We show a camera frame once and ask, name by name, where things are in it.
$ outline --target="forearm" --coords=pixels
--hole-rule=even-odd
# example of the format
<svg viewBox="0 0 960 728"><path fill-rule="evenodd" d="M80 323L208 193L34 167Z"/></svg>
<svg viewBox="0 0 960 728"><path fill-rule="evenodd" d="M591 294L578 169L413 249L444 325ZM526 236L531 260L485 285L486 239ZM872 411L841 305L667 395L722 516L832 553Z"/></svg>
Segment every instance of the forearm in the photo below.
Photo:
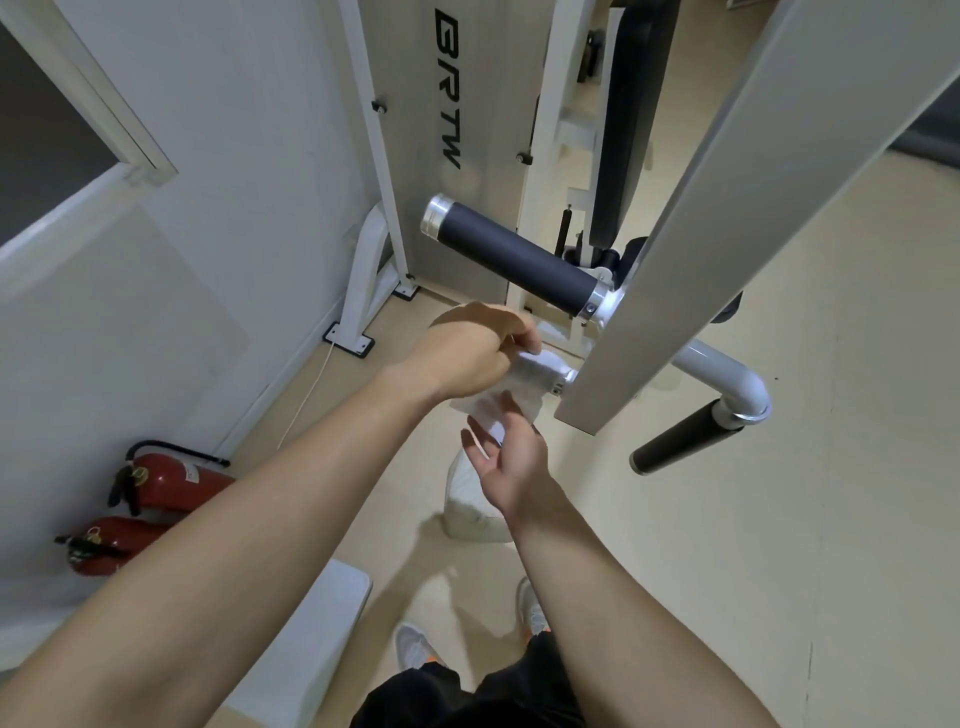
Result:
<svg viewBox="0 0 960 728"><path fill-rule="evenodd" d="M111 577L23 666L0 721L205 724L435 403L399 376L378 375Z"/></svg>
<svg viewBox="0 0 960 728"><path fill-rule="evenodd" d="M776 726L617 563L555 482L508 524L589 725Z"/></svg>

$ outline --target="white cable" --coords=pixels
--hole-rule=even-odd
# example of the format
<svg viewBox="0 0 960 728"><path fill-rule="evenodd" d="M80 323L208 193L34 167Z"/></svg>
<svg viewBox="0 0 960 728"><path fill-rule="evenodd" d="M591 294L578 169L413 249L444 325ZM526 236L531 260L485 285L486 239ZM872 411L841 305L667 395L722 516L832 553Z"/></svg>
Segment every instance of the white cable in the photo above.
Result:
<svg viewBox="0 0 960 728"><path fill-rule="evenodd" d="M297 408L297 414L294 415L294 419L290 421L290 424L287 425L286 431L283 433L283 437L280 438L280 442L276 444L276 449L283 447L283 443L287 439L287 435L290 434L290 430L293 429L294 425L297 423L297 418L300 416L300 411L303 409L303 406L306 404L306 401L310 399L310 395L313 394L313 390L317 388L317 382L320 381L320 377L324 375L324 369L326 369L326 362L330 360L330 355L333 353L333 344L330 344L330 349L326 353L326 359L324 359L324 364L320 368L317 378L313 380L313 384L310 385L310 391L306 393L306 397L303 398L303 401L300 403L300 406Z"/></svg>

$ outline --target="black foam pad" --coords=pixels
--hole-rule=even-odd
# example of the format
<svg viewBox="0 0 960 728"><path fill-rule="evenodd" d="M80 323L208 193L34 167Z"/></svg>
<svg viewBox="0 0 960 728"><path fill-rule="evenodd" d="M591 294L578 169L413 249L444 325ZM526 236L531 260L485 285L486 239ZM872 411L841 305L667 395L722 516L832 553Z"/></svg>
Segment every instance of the black foam pad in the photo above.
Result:
<svg viewBox="0 0 960 728"><path fill-rule="evenodd" d="M647 154L680 0L614 2L623 17L613 44L603 147L589 244L610 248L636 192Z"/></svg>

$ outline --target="sneaker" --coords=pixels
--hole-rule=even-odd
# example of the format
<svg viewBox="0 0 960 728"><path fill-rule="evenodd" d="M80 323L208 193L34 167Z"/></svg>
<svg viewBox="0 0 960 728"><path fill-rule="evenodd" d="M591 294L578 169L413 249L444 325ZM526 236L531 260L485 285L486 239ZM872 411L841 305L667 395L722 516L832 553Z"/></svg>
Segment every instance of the sneaker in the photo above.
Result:
<svg viewBox="0 0 960 728"><path fill-rule="evenodd" d="M534 593L534 585L524 576L516 587L516 616L520 620L520 633L528 643L540 632L549 632L550 625L546 623L540 600Z"/></svg>
<svg viewBox="0 0 960 728"><path fill-rule="evenodd" d="M426 635L409 622L403 622L394 632L394 646L401 670L418 669L427 663L439 663L446 667Z"/></svg>

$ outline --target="leg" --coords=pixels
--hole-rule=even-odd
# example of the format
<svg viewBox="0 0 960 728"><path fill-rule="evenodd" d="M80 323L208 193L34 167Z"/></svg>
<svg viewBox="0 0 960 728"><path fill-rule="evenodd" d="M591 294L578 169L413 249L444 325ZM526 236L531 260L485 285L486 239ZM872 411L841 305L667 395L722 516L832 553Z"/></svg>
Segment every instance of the leg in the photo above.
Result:
<svg viewBox="0 0 960 728"><path fill-rule="evenodd" d="M517 590L517 610L524 632L530 635L527 650L513 665L487 675L475 696L513 699L537 713L550 715L561 725L583 726L557 641L543 619L528 579L521 581Z"/></svg>
<svg viewBox="0 0 960 728"><path fill-rule="evenodd" d="M460 675L444 665L417 627L401 624L394 643L403 671L367 695L351 728L425 728L471 700L470 693L460 690Z"/></svg>

